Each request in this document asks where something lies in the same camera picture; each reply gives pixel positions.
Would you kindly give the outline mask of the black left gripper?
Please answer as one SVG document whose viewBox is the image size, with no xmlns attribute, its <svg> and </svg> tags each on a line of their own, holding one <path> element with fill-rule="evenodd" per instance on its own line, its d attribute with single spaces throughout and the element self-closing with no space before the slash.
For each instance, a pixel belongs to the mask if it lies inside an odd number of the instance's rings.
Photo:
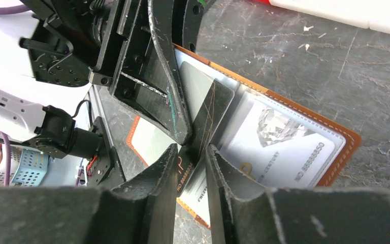
<svg viewBox="0 0 390 244">
<path fill-rule="evenodd" d="M 174 1 L 25 1 L 38 25 L 19 45 L 38 82 L 89 83 L 176 143 L 192 134 L 172 40 Z"/>
</svg>

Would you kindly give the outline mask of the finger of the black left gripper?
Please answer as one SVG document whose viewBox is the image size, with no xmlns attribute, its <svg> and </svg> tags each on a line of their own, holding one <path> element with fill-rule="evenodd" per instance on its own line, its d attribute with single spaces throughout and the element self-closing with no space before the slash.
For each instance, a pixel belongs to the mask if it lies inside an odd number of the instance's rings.
<svg viewBox="0 0 390 244">
<path fill-rule="evenodd" d="M 176 0 L 173 4 L 172 41 L 196 52 L 205 1 Z"/>
</svg>

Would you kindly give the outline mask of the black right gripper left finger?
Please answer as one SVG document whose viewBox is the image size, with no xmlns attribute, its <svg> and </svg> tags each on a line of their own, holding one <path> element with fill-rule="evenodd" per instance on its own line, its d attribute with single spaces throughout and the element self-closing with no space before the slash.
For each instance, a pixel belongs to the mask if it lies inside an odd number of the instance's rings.
<svg viewBox="0 0 390 244">
<path fill-rule="evenodd" d="M 110 190 L 0 187 L 0 243 L 172 243 L 177 154 Z"/>
</svg>

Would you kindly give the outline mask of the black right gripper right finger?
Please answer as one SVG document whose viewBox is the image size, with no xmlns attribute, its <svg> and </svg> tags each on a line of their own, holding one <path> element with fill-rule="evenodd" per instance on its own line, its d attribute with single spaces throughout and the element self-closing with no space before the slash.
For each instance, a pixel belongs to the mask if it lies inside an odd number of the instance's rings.
<svg viewBox="0 0 390 244">
<path fill-rule="evenodd" d="M 205 150 L 213 243 L 390 243 L 390 193 L 264 187 Z"/>
</svg>

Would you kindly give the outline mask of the white diamond credit card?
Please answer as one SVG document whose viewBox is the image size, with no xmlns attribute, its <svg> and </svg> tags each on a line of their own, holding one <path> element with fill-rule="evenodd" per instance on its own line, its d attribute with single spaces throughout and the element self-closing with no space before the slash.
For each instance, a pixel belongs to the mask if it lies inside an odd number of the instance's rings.
<svg viewBox="0 0 390 244">
<path fill-rule="evenodd" d="M 335 151 L 332 139 L 265 103 L 244 101 L 220 153 L 267 187 L 309 187 Z"/>
</svg>

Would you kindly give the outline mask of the brown leather card holder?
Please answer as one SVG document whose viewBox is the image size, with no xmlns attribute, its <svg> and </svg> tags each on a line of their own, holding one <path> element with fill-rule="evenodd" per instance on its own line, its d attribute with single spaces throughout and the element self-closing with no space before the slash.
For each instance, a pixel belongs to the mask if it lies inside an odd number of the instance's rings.
<svg viewBox="0 0 390 244">
<path fill-rule="evenodd" d="M 208 227 L 209 144 L 266 187 L 330 186 L 361 144 L 356 132 L 182 47 L 192 138 L 178 146 L 177 203 Z"/>
</svg>

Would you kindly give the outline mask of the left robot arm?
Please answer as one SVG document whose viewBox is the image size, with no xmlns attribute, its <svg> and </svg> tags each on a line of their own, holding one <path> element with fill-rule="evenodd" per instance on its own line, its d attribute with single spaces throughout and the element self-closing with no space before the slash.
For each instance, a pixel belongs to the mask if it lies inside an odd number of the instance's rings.
<svg viewBox="0 0 390 244">
<path fill-rule="evenodd" d="M 182 146 L 193 125 L 175 49 L 194 51 L 205 1 L 23 1 L 2 13 L 31 10 L 39 21 L 28 51 L 34 79 L 66 87 L 107 87 L 123 107 Z M 106 136 L 75 127 L 65 111 L 0 90 L 4 139 L 56 158 L 91 159 Z"/>
</svg>

